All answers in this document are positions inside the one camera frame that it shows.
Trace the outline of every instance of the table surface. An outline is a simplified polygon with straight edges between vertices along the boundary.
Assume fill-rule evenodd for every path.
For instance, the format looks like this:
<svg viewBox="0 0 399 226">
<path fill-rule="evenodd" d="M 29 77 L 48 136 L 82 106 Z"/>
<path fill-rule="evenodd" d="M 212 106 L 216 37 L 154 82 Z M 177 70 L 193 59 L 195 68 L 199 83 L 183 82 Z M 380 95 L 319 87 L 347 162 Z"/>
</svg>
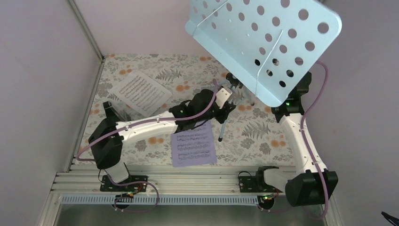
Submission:
<svg viewBox="0 0 399 226">
<path fill-rule="evenodd" d="M 201 89 L 213 90 L 212 79 L 222 81 L 227 69 L 217 60 L 205 56 L 110 54 L 98 84 L 80 150 L 88 145 L 88 138 L 105 118 L 102 103 L 111 100 L 126 111 L 133 120 L 144 118 L 119 100 L 109 90 L 133 70 L 140 70 L 172 92 L 172 97 L 153 115 L 180 104 Z M 294 159 L 284 132 L 276 122 L 270 107 L 259 99 L 251 106 L 243 89 L 233 95 L 237 108 L 230 113 L 222 142 L 217 138 L 221 124 L 212 120 L 217 166 L 293 166 Z M 92 158 L 85 152 L 82 158 Z M 128 165 L 172 165 L 170 135 L 151 137 L 135 144 L 124 145 L 121 159 Z M 75 164 L 93 164 L 76 161 Z"/>
</svg>

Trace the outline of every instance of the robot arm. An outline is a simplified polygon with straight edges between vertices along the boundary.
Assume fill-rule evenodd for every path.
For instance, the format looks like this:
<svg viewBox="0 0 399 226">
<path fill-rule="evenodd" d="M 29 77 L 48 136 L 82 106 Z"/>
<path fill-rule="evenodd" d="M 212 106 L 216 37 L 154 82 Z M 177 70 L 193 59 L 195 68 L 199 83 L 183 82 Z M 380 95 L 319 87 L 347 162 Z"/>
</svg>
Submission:
<svg viewBox="0 0 399 226">
<path fill-rule="evenodd" d="M 304 114 L 301 96 L 308 92 L 310 82 L 311 74 L 307 73 L 288 95 L 287 100 L 280 107 L 272 108 L 272 112 L 284 130 L 288 144 L 291 147 L 292 155 L 295 159 L 296 175 L 289 175 L 276 167 L 265 167 L 261 172 L 258 171 L 257 173 L 262 174 L 263 183 L 284 192 L 291 206 L 324 204 L 325 201 L 318 170 L 306 147 L 300 128 Z M 334 171 L 328 171 L 326 165 L 319 157 L 308 132 L 306 121 L 303 129 L 317 164 L 323 171 L 328 197 L 330 197 L 338 183 L 338 176 Z"/>
<path fill-rule="evenodd" d="M 203 89 L 192 100 L 184 101 L 162 114 L 136 121 L 122 121 L 119 114 L 110 106 L 110 103 L 105 102 L 103 105 L 107 117 L 101 121 L 90 136 L 88 139 L 89 143 L 114 130 L 122 129 L 122 131 L 105 138 L 91 147 L 97 168 L 105 170 L 116 183 L 119 183 L 129 177 L 124 162 L 120 161 L 123 145 L 163 134 L 173 134 L 193 129 L 197 122 L 212 118 L 215 118 L 219 123 L 223 123 L 229 113 L 235 108 L 235 105 L 228 103 L 232 91 L 224 87 L 221 87 L 217 92 L 216 99 L 204 114 L 190 120 L 183 119 L 202 112 L 209 105 L 213 94 L 213 91 Z M 161 118 L 168 118 L 168 120 L 159 121 Z M 148 119 L 155 119 L 155 121 L 129 128 L 129 125 L 133 123 L 136 124 L 141 121 L 147 121 Z"/>
</svg>

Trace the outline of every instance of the black mounting bracket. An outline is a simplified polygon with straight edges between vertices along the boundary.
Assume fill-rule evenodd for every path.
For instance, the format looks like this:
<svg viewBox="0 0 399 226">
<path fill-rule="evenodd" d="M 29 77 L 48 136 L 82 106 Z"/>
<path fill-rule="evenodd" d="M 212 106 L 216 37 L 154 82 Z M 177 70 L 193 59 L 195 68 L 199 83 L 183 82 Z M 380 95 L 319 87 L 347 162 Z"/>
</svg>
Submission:
<svg viewBox="0 0 399 226">
<path fill-rule="evenodd" d="M 239 192 L 241 193 L 275 193 L 277 190 L 275 187 L 270 186 L 264 182 L 263 172 L 266 169 L 277 168 L 273 166 L 259 167 L 255 176 L 238 176 L 239 180 Z"/>
<path fill-rule="evenodd" d="M 147 181 L 148 176 L 142 175 L 130 175 L 130 177 L 119 184 L 126 184 L 136 181 Z M 128 185 L 128 186 L 116 186 L 109 180 L 107 175 L 104 175 L 101 180 L 100 191 L 101 192 L 134 192 L 138 190 L 138 184 Z M 140 192 L 146 192 L 147 184 L 142 185 Z"/>
</svg>

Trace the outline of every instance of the white wall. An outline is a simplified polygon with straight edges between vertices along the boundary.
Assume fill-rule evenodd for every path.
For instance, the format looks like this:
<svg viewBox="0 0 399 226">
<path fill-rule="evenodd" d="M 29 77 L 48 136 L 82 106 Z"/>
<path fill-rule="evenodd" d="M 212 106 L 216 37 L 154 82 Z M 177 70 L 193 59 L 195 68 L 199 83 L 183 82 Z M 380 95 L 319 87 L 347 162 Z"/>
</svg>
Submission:
<svg viewBox="0 0 399 226">
<path fill-rule="evenodd" d="M 320 156 L 339 177 L 345 225 L 390 225 L 399 218 L 399 5 L 396 0 L 328 0 L 340 36 L 321 58 L 330 69 L 325 93 L 308 119 Z M 313 101 L 322 71 L 315 70 Z"/>
<path fill-rule="evenodd" d="M 103 54 L 209 56 L 184 29 L 189 0 L 76 0 Z"/>
<path fill-rule="evenodd" d="M 99 60 L 66 0 L 0 3 L 0 224 L 36 225 Z"/>
</svg>

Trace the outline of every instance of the music notes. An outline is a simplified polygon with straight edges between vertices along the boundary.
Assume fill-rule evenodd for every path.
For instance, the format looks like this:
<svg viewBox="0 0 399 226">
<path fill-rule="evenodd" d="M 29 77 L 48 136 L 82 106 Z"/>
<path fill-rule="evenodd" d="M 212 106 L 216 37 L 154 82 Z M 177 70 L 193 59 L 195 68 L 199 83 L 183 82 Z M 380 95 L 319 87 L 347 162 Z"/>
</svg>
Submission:
<svg viewBox="0 0 399 226">
<path fill-rule="evenodd" d="M 172 134 L 172 163 L 174 167 L 216 162 L 216 150 L 210 121 L 198 128 Z"/>
</svg>

